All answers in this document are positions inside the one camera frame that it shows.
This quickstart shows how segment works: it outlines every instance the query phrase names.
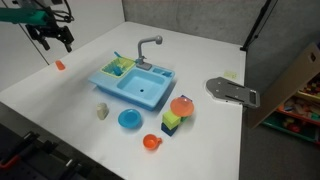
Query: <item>small orange object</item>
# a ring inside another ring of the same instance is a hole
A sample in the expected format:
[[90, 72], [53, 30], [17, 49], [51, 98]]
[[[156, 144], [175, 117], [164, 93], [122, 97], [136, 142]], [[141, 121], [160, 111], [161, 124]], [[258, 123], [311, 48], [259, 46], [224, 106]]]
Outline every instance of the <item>small orange object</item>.
[[57, 65], [57, 68], [62, 71], [64, 70], [66, 67], [64, 66], [64, 64], [62, 64], [62, 62], [60, 60], [57, 60], [56, 61], [56, 65]]
[[161, 138], [157, 138], [155, 135], [153, 134], [147, 134], [144, 138], [143, 138], [143, 145], [146, 149], [148, 150], [154, 150], [156, 149], [159, 144], [162, 142]]
[[171, 101], [170, 108], [175, 115], [186, 117], [193, 113], [194, 105], [190, 99], [178, 97]]

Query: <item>toy sink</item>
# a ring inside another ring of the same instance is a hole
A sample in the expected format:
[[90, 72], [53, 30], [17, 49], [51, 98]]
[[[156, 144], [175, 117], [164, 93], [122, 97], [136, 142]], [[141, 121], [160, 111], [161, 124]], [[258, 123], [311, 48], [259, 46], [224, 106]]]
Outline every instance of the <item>toy sink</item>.
[[152, 65], [143, 70], [133, 60], [117, 58], [89, 77], [103, 92], [152, 111], [175, 73]]

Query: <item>blue toy sink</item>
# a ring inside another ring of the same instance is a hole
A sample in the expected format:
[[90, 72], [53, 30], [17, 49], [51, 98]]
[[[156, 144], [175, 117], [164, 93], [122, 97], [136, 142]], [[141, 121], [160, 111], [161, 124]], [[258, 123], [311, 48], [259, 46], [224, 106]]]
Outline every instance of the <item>blue toy sink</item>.
[[173, 71], [155, 65], [149, 70], [134, 65], [121, 77], [97, 71], [89, 81], [96, 84], [103, 92], [152, 111], [169, 87], [174, 75]]

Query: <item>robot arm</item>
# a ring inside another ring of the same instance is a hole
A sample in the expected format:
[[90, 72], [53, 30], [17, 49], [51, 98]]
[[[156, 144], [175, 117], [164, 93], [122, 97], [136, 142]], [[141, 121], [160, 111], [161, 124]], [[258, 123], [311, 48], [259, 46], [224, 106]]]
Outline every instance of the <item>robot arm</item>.
[[[63, 2], [68, 12], [55, 11], [50, 7]], [[0, 8], [0, 21], [26, 24], [30, 37], [42, 44], [45, 50], [50, 49], [46, 38], [56, 38], [65, 45], [68, 52], [71, 52], [74, 38], [67, 26], [59, 27], [57, 24], [57, 22], [74, 21], [67, 0], [63, 2], [62, 0], [16, 0], [13, 3], [21, 8]]]

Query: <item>orange cup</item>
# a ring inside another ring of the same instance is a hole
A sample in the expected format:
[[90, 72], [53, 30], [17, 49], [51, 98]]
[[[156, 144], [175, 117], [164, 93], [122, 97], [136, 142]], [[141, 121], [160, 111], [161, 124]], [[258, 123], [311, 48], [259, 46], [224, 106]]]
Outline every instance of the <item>orange cup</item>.
[[162, 142], [162, 139], [156, 137], [153, 134], [147, 134], [143, 138], [143, 145], [148, 150], [155, 150], [161, 142]]

